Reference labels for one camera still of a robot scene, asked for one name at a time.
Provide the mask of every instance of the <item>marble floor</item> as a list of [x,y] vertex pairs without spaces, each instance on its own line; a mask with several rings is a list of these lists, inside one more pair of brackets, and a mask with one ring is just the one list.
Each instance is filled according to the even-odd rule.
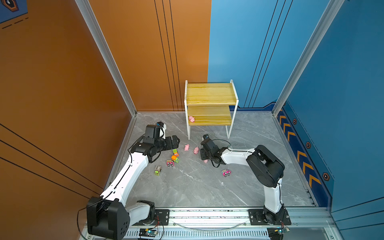
[[[224,126],[192,126],[191,140],[187,137],[184,113],[139,113],[128,146],[144,134],[148,124],[159,121],[167,125],[166,136],[180,138],[180,162],[167,167],[166,160],[172,151],[162,152],[140,174],[129,194],[127,206],[138,200],[152,201],[156,207],[263,206],[263,185],[250,167],[228,164],[214,168],[211,162],[204,163],[200,159],[200,153],[193,154],[193,148],[200,146],[204,134],[209,134],[211,139],[228,140],[235,149],[255,148],[259,144],[266,146],[285,165],[281,188],[283,203],[286,206],[312,206],[270,112],[237,112],[229,139]],[[215,143],[219,147],[228,146],[223,141]],[[189,151],[184,151],[185,144],[190,144]],[[121,166],[128,155],[126,152]],[[160,176],[154,175],[156,165],[162,167]],[[232,174],[224,177],[223,169],[230,169]]]

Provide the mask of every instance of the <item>blue wall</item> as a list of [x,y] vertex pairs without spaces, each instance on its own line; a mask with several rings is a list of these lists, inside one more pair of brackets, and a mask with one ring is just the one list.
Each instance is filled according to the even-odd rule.
[[212,0],[208,82],[233,79],[242,108],[275,101],[328,2]]
[[288,98],[333,176],[332,215],[346,240],[383,239],[383,9],[345,1]]

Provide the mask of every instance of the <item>toy car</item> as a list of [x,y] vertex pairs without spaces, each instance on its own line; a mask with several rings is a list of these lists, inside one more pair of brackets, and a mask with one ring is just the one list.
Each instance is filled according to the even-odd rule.
[[224,169],[223,171],[221,171],[221,173],[224,177],[231,175],[231,171],[229,171],[228,169]]
[[174,161],[173,160],[167,160],[167,166],[170,167],[170,166],[174,166]]
[[156,165],[156,167],[155,167],[155,175],[158,176],[160,174],[160,172],[161,172],[161,166]]
[[177,149],[173,149],[173,155],[175,155],[176,157],[179,156],[179,154],[177,153]]
[[173,161],[175,161],[176,163],[179,163],[179,158],[176,157],[175,155],[173,155],[173,156],[171,157],[171,159],[172,159]]

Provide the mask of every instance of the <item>metal base plate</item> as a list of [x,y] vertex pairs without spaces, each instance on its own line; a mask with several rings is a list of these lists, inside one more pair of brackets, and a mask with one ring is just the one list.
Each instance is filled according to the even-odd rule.
[[[155,209],[155,218],[159,217],[159,221],[164,225],[168,225],[168,220],[169,220],[169,210],[168,209]],[[134,224],[134,226],[145,226],[141,222],[137,222]]]
[[[249,209],[248,214],[249,214],[249,220],[251,221],[251,225],[269,225],[263,220],[263,209]],[[283,223],[284,225],[292,224],[287,210],[285,210],[283,215]]]

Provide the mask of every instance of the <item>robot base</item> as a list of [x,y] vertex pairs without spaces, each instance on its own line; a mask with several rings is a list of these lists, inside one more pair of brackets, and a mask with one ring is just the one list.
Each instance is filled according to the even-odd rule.
[[288,211],[283,207],[276,214],[271,213],[266,208],[249,209],[248,214],[251,225],[281,225],[280,221],[283,221],[284,225],[292,224]]
[[[157,217],[159,217],[159,221],[164,225],[168,225],[168,219],[169,219],[169,209],[155,209],[155,222],[152,225],[156,225],[157,223]],[[134,226],[144,226],[144,224],[140,221],[135,224]]]

